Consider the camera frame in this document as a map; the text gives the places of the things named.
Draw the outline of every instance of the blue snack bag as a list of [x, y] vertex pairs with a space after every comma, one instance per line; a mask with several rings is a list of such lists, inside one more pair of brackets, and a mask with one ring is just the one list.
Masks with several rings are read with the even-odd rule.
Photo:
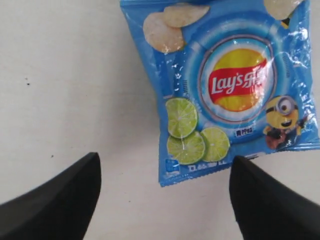
[[155, 89], [159, 182], [319, 149], [310, 0], [121, 0]]

